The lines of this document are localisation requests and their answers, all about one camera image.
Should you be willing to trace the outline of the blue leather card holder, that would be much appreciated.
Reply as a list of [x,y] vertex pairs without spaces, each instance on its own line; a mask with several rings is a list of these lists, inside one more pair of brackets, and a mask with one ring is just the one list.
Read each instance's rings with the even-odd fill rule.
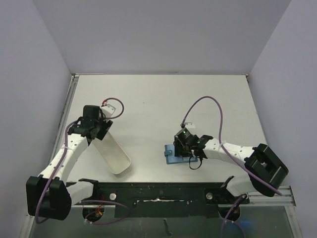
[[174,154],[175,154],[174,145],[168,144],[164,146],[164,156],[166,159],[166,163],[168,165],[189,163],[189,157],[182,157],[182,156],[176,157]]

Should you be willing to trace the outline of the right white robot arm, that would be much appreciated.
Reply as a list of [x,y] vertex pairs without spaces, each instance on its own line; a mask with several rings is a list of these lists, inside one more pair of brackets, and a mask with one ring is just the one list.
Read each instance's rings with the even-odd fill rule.
[[266,145],[256,147],[239,146],[220,142],[218,139],[203,135],[198,137],[187,128],[174,136],[175,156],[203,159],[217,159],[239,166],[245,175],[231,175],[224,183],[220,196],[227,203],[238,196],[257,191],[264,196],[273,197],[289,173],[286,165]]

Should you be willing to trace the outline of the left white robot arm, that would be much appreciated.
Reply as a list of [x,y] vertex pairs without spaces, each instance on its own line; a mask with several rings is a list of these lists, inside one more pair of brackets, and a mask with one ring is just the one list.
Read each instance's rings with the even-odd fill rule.
[[49,165],[26,182],[28,214],[39,224],[44,220],[65,220],[73,205],[87,200],[94,204],[100,200],[99,183],[82,178],[67,184],[68,177],[81,154],[93,140],[103,140],[113,122],[115,107],[85,105],[83,114],[71,122],[64,132],[64,144]]

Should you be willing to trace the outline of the white oblong plastic tray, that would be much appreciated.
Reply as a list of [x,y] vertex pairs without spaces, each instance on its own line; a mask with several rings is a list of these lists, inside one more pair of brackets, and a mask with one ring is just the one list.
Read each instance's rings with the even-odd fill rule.
[[131,159],[110,132],[102,140],[93,140],[92,144],[114,175],[121,175],[131,166]]

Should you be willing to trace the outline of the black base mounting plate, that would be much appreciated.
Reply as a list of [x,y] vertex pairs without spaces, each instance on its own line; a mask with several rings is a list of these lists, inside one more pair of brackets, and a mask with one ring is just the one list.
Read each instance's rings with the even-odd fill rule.
[[83,218],[97,222],[106,215],[113,218],[217,218],[231,205],[235,218],[240,204],[221,182],[99,182],[97,191],[82,209]]

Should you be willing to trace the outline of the aluminium left side rail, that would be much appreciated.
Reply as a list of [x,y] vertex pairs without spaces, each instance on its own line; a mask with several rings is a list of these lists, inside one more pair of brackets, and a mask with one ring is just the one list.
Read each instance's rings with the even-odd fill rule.
[[53,151],[52,151],[51,157],[49,159],[48,166],[50,165],[51,161],[53,160],[53,158],[55,157],[55,155],[58,153],[58,151],[60,149],[60,143],[62,142],[64,131],[66,128],[67,118],[68,118],[70,107],[71,107],[73,97],[74,97],[74,94],[76,91],[79,76],[80,75],[76,74],[76,73],[71,75],[71,81],[70,81],[68,92],[67,92],[66,99],[64,102],[61,118],[60,118],[60,121],[58,124],[57,135],[55,137]]

